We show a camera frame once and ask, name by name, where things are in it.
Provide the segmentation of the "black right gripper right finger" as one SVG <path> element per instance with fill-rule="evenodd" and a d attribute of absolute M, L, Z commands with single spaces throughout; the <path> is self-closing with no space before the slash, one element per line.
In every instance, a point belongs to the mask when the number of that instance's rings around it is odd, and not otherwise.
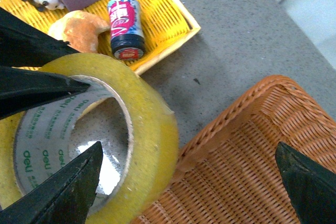
<path fill-rule="evenodd" d="M 335 173 L 284 142 L 275 160 L 300 223 L 335 223 Z"/>

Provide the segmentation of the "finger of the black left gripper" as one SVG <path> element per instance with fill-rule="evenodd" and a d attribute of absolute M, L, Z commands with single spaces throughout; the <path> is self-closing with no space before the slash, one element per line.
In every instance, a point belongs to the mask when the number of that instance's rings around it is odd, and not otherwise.
<path fill-rule="evenodd" d="M 1 66 L 1 119 L 86 92 L 89 87 L 61 74 Z"/>
<path fill-rule="evenodd" d="M 41 67 L 78 52 L 1 8 L 1 66 Z"/>

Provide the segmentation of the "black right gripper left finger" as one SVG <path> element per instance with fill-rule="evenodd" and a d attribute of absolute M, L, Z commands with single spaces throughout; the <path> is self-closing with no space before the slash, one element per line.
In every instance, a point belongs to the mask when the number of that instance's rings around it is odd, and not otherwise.
<path fill-rule="evenodd" d="M 85 223 L 103 160 L 94 143 L 37 188 L 1 211 L 1 223 Z"/>

